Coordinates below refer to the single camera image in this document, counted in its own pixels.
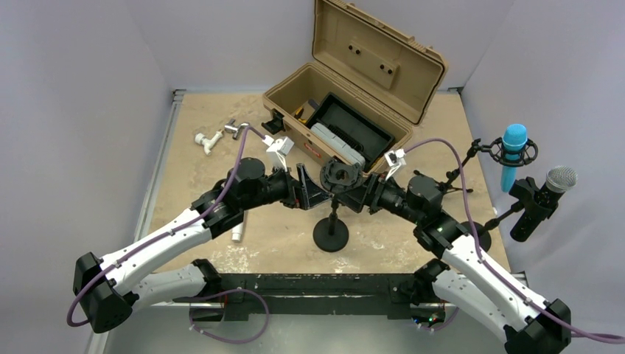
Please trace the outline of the black round-base mic stand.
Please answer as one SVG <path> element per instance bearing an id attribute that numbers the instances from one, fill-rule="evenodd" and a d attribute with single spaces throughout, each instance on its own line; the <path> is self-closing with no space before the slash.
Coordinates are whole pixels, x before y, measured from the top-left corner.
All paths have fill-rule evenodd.
<path id="1" fill-rule="evenodd" d="M 331 212 L 314 227 L 313 240 L 322 251 L 333 253 L 343 249 L 349 240 L 349 229 L 338 217 L 339 195 L 363 183 L 362 165 L 347 164 L 336 159 L 328 161 L 320 172 L 321 186 L 331 195 Z"/>

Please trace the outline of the blue microphone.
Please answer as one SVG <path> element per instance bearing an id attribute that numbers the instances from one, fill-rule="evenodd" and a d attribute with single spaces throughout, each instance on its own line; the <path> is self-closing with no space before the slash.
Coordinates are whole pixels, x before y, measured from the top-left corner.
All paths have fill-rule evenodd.
<path id="1" fill-rule="evenodd" d="M 522 124 L 508 126 L 502 135 L 503 162 L 516 163 L 528 141 L 527 129 Z M 500 177 L 500 187 L 503 192 L 509 192 L 516 178 L 517 167 L 503 165 Z"/>

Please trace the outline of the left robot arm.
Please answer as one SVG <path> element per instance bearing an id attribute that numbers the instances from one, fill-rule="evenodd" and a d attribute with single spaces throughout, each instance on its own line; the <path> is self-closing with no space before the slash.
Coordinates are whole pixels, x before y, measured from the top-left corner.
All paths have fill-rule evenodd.
<path id="1" fill-rule="evenodd" d="M 266 174 L 259 159 L 238 159 L 223 184 L 202 194 L 156 232 L 105 256 L 82 255 L 75 263 L 75 298 L 67 324 L 90 325 L 95 333 L 119 326 L 141 299 L 138 286 L 144 278 L 179 254 L 230 231 L 242 223 L 247 210 L 273 203 L 308 210 L 330 199 L 303 164 L 296 172 L 296 177 L 288 169 Z"/>

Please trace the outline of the white microphone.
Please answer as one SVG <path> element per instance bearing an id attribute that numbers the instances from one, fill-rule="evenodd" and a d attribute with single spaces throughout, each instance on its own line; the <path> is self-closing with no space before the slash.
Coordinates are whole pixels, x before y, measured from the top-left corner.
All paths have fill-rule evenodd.
<path id="1" fill-rule="evenodd" d="M 246 224 L 247 224 L 247 219 L 248 219 L 248 212 L 244 211 L 243 214 L 243 220 L 241 223 L 239 223 L 238 225 L 236 225 L 232 230 L 231 230 L 231 241 L 234 243 L 241 243 L 244 235 L 245 235 L 245 228 L 246 228 Z"/>

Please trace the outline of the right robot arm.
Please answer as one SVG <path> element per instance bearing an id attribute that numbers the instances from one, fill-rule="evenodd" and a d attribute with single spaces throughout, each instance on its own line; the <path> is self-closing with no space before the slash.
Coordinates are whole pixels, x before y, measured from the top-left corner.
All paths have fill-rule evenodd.
<path id="1" fill-rule="evenodd" d="M 435 255 L 413 281 L 419 298 L 453 303 L 500 339 L 507 353 L 560 353 L 570 344 L 570 308 L 560 299 L 547 300 L 495 262 L 469 223 L 443 210 L 433 178 L 416 175 L 403 189 L 386 175 L 338 172 L 331 173 L 328 188 L 355 211 L 384 209 L 414 223 L 419 244 Z"/>

